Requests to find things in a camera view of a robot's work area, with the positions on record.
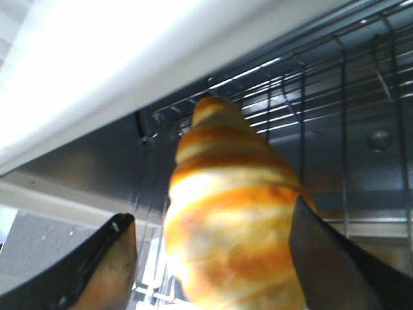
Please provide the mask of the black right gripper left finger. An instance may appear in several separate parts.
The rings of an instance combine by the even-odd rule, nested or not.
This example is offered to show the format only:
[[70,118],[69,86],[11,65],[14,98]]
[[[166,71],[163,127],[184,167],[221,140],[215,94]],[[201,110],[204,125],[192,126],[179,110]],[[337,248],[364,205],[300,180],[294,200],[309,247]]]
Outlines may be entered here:
[[126,309],[137,267],[134,217],[120,213],[68,255],[1,295],[1,309]]

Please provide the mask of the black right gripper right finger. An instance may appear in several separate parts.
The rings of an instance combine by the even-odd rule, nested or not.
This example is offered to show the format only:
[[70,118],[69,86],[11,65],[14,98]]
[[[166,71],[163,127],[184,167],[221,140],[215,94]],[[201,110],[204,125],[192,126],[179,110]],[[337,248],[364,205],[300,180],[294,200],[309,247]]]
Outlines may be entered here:
[[289,243],[308,309],[412,309],[412,279],[331,228],[303,197]]

